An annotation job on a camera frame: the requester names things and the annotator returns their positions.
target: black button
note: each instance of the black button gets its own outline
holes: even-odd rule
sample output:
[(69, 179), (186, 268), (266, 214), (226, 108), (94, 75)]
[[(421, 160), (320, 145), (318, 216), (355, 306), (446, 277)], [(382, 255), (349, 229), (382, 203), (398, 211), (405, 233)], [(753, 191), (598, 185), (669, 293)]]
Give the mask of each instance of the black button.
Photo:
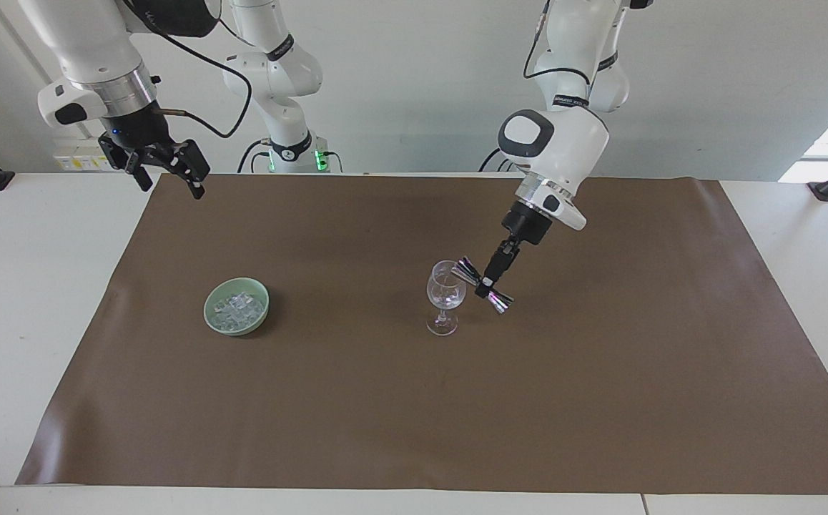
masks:
[(87, 111), (84, 110), (83, 105), (68, 104), (55, 112), (55, 119), (62, 126), (70, 126), (70, 124), (83, 122), (87, 119)]
[(551, 212), (557, 211), (561, 208), (561, 201), (558, 201), (554, 195), (548, 195), (548, 198), (544, 199), (544, 208)]

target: white tabletop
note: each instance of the white tabletop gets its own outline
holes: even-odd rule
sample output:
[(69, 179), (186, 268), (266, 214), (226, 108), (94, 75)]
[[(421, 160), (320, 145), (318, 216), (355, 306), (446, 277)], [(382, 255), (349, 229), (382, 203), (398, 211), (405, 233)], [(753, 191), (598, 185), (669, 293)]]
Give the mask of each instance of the white tabletop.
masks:
[[(804, 189), (799, 185), (724, 188), (828, 368), (828, 205), (806, 190), (791, 195)], [(151, 488), (119, 495), (110, 486), (5, 486), (19, 472), (148, 199), (120, 174), (21, 174), (0, 192), (0, 513), (79, 513), (82, 506), (88, 513), (828, 512), (828, 498), (818, 496)]]

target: wine glass base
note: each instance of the wine glass base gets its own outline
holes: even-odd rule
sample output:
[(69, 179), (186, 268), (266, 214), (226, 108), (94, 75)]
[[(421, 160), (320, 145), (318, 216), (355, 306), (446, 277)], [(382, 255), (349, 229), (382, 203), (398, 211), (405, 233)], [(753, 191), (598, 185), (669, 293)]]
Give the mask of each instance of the wine glass base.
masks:
[(458, 328), (459, 317), (451, 313), (446, 316), (446, 320), (443, 320), (443, 322), (439, 320), (430, 320), (430, 322), (427, 322), (427, 329), (437, 336), (449, 336), (451, 333), (455, 333), (455, 330)]

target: bowl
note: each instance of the bowl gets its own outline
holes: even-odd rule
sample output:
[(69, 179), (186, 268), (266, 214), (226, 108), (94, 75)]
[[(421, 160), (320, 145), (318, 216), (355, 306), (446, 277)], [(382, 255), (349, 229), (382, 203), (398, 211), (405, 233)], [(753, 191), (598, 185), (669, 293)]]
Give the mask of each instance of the bowl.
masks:
[[(245, 329), (241, 330), (222, 330), (214, 327), (211, 323), (212, 317), (214, 317), (214, 305), (217, 304), (221, 300), (227, 300), (234, 295), (238, 295), (240, 293), (250, 294), (255, 300), (259, 301), (262, 305), (262, 312), (261, 315), (258, 316), (258, 319), (251, 323)], [(221, 284), (220, 286), (214, 288), (211, 291), (211, 294), (207, 296), (207, 300), (204, 301), (204, 322), (207, 323), (207, 326), (211, 329), (216, 330), (221, 335), (226, 336), (242, 336), (248, 335), (251, 333), (252, 330), (258, 329), (258, 326), (261, 325), (262, 322), (265, 321), (267, 318), (267, 312), (270, 310), (270, 296), (267, 294), (267, 288), (262, 283), (259, 283), (254, 278), (247, 278), (247, 277), (240, 277), (240, 278), (231, 278), (226, 283)]]

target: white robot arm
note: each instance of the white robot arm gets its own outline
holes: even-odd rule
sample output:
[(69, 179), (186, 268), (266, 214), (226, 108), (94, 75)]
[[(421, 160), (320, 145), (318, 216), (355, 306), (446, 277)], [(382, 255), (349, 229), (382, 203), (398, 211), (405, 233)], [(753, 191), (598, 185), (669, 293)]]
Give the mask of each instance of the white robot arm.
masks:
[[(217, 26), (221, 0), (19, 3), (61, 65), (62, 78), (39, 93), (39, 111), (45, 121), (60, 127), (98, 118), (106, 127), (99, 142), (113, 167), (134, 176), (143, 190), (152, 186), (143, 165), (163, 167), (186, 180), (194, 198), (201, 198), (202, 181), (210, 167), (194, 141), (176, 143), (169, 137), (166, 115), (185, 112), (159, 107), (155, 86), (159, 77), (149, 75), (129, 37), (135, 32), (157, 32), (202, 38)], [(306, 162), (302, 158), (315, 152), (300, 152), (299, 148), (304, 137), (312, 141), (316, 138), (305, 128), (302, 109), (286, 97), (318, 91), (322, 69), (294, 44), (274, 0), (230, 0), (230, 6), (243, 38), (263, 49), (265, 62), (271, 65), (271, 72), (257, 73), (248, 66), (251, 54), (242, 61), (235, 60), (244, 63), (241, 68), (245, 71), (255, 72), (247, 73), (247, 81), (253, 82), (253, 90), (257, 89), (253, 97), (266, 114), (271, 140), (275, 144), (285, 142), (287, 150), (279, 151), (279, 156), (289, 156), (292, 149), (296, 153), (293, 161)], [(231, 89), (239, 89), (231, 81), (227, 83)], [(245, 94), (247, 85), (240, 86)], [(280, 102), (280, 110), (271, 107), (271, 102)], [(302, 137), (297, 140), (296, 134)]]
[(541, 243), (552, 221), (581, 230), (586, 219), (573, 199), (608, 144), (608, 128), (591, 109), (611, 112), (629, 96), (629, 83), (617, 59), (617, 39), (627, 9), (645, 9), (653, 0), (548, 0), (535, 35), (547, 29), (551, 49), (538, 59), (535, 78), (547, 111), (526, 109), (500, 127), (497, 142), (526, 173), (518, 199), (503, 218), (506, 238), (483, 274), (467, 258), (456, 275), (476, 286), (499, 313), (512, 299), (495, 290), (515, 261), (519, 245)]

